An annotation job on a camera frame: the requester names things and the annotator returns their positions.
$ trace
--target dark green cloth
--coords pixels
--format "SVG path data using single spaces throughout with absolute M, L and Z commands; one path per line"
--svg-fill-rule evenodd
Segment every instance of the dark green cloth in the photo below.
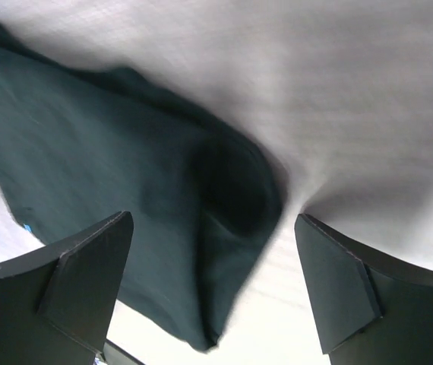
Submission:
M 58 65 L 1 26 L 0 186 L 44 243 L 130 211 L 119 299 L 199 351 L 282 210 L 262 153 L 216 117 L 129 68 Z

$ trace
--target white sheet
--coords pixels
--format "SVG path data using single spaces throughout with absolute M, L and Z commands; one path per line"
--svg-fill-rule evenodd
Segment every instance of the white sheet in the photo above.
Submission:
M 147 365 L 327 363 L 292 233 L 300 211 L 433 269 L 433 0 L 0 0 L 0 19 L 59 61 L 133 65 L 204 104 L 289 184 L 219 349 L 196 354 L 117 306 L 109 337 Z

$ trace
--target dark green shirt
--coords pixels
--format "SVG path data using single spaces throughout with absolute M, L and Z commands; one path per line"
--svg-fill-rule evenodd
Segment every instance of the dark green shirt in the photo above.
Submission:
M 216 117 L 129 68 L 58 65 L 1 26 L 0 186 L 44 243 L 130 211 L 119 299 L 199 351 L 282 209 L 262 153 Z

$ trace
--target folded fabric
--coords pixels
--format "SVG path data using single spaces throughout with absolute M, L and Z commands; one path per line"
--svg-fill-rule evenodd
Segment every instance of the folded fabric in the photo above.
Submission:
M 130 211 L 119 299 L 199 351 L 282 211 L 262 153 L 216 117 L 128 68 L 63 67 L 2 26 L 0 187 L 43 243 Z

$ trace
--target black corner piece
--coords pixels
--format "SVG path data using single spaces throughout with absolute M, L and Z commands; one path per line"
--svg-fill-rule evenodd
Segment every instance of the black corner piece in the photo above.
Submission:
M 433 365 L 433 271 L 301 214 L 296 241 L 333 365 Z
M 144 365 L 109 340 L 105 342 L 105 346 L 103 347 L 103 357 L 108 365 Z
M 127 212 L 0 263 L 0 365 L 93 365 L 131 246 Z

